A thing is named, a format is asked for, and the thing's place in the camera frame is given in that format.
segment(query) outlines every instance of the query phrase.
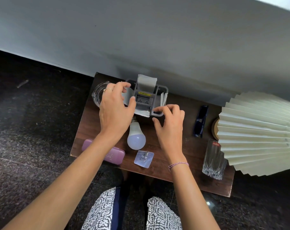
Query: purple case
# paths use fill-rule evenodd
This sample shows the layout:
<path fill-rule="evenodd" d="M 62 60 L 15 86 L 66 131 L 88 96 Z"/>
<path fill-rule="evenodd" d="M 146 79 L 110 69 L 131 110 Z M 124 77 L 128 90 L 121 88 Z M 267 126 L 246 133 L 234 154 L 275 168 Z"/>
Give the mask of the purple case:
<path fill-rule="evenodd" d="M 82 151 L 86 150 L 87 147 L 92 142 L 93 142 L 92 139 L 86 139 L 82 145 Z M 105 156 L 104 161 L 110 162 L 115 165 L 120 165 L 123 162 L 124 156 L 125 156 L 124 150 L 117 147 L 113 147 Z"/>

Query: bracelet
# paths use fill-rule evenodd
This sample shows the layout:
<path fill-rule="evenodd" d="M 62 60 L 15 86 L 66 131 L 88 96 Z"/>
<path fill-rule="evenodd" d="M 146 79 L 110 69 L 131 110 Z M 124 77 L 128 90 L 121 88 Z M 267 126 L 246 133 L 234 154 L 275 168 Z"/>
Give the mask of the bracelet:
<path fill-rule="evenodd" d="M 175 165 L 178 165 L 178 164 L 186 164 L 186 165 L 189 166 L 189 164 L 187 162 L 177 162 L 177 163 L 169 165 L 168 166 L 168 170 L 170 171 L 171 168 L 173 168 Z"/>

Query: sunglasses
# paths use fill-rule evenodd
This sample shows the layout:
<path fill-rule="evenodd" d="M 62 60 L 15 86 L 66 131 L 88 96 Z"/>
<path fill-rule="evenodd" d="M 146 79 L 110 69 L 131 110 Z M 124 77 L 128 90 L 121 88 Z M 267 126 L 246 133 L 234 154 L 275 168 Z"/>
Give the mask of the sunglasses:
<path fill-rule="evenodd" d="M 200 136 L 202 138 L 202 132 L 204 130 L 204 124 L 206 122 L 206 117 L 208 114 L 208 108 L 209 106 L 201 106 L 197 119 L 194 125 L 193 135 L 194 136 Z"/>

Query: forearm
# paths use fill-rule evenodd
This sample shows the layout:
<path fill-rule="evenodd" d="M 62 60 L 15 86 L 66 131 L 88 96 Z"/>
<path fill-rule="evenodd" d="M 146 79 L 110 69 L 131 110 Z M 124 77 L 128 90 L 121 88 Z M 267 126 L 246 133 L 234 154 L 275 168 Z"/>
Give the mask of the forearm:
<path fill-rule="evenodd" d="M 116 142 L 98 135 L 94 142 L 4 229 L 64 229 Z"/>
<path fill-rule="evenodd" d="M 189 167 L 178 164 L 171 169 L 171 173 L 183 230 L 220 229 Z"/>

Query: clear drinking glass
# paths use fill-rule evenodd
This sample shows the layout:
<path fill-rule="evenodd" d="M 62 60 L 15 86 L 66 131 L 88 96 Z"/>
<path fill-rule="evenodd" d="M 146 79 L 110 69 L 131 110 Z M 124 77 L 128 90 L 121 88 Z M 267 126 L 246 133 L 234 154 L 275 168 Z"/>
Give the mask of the clear drinking glass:
<path fill-rule="evenodd" d="M 222 180 L 226 165 L 227 159 L 224 158 L 220 144 L 216 140 L 209 139 L 204 157 L 203 173 L 211 178 Z"/>
<path fill-rule="evenodd" d="M 102 82 L 95 87 L 94 92 L 92 93 L 92 97 L 93 97 L 94 103 L 96 104 L 97 107 L 100 106 L 102 94 L 104 92 L 104 89 L 107 87 L 107 85 L 109 83 L 111 83 L 111 82 L 109 82 L 109 81 Z"/>

